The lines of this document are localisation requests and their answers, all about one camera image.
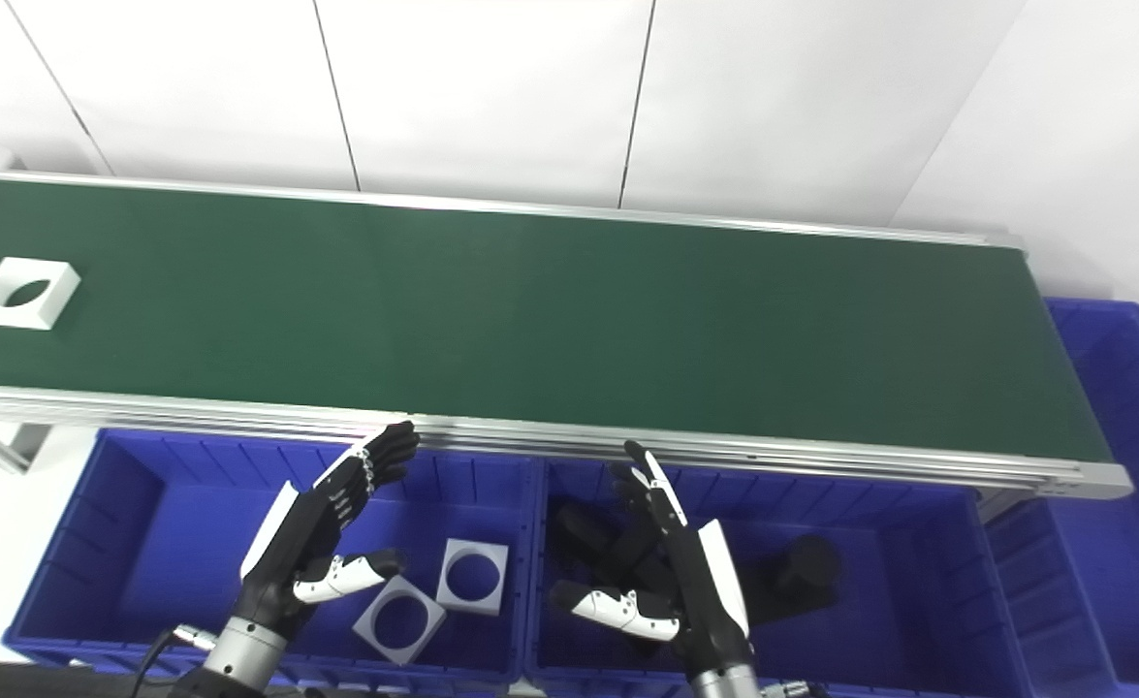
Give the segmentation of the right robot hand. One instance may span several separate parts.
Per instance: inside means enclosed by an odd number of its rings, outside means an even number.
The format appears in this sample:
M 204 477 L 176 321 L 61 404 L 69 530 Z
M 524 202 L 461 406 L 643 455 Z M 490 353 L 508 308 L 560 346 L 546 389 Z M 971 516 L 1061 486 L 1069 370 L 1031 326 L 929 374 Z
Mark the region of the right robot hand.
M 752 672 L 749 618 L 719 522 L 694 529 L 665 468 L 649 447 L 623 443 L 629 463 L 612 463 L 615 490 L 628 508 L 648 517 L 665 549 L 677 596 L 589 588 L 562 580 L 550 591 L 562 610 L 628 635 L 674 647 L 690 682 Z

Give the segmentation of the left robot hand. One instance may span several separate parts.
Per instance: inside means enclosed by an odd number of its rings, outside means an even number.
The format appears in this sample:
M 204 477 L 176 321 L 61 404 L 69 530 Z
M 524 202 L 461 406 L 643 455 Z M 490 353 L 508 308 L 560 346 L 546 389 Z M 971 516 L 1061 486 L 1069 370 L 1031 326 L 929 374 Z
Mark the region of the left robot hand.
M 377 490 L 405 476 L 419 442 L 413 424 L 392 422 L 352 443 L 306 491 L 285 486 L 241 561 L 231 616 L 290 642 L 318 605 L 405 570 L 405 555 L 396 549 L 341 555 L 337 547 Z

